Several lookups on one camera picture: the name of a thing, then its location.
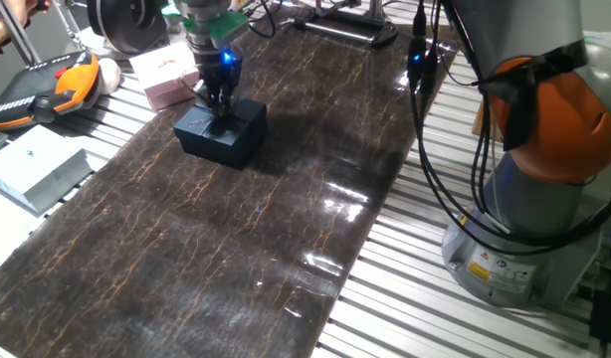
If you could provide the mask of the person's bare hand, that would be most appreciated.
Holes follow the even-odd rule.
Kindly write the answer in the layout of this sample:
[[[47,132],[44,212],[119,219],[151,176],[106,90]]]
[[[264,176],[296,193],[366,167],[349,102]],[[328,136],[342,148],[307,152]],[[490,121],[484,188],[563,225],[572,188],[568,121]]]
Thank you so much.
[[[7,0],[10,9],[23,27],[27,27],[30,18],[38,12],[46,13],[51,4],[51,0]]]

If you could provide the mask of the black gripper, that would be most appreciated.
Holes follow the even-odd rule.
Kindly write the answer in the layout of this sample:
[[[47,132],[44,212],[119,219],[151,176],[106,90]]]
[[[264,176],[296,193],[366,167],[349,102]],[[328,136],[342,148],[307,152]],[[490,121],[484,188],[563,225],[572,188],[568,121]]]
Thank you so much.
[[[199,82],[194,91],[205,97],[205,103],[215,116],[233,113],[237,97],[235,88],[239,85],[243,55],[236,48],[226,48],[208,55],[195,55]]]

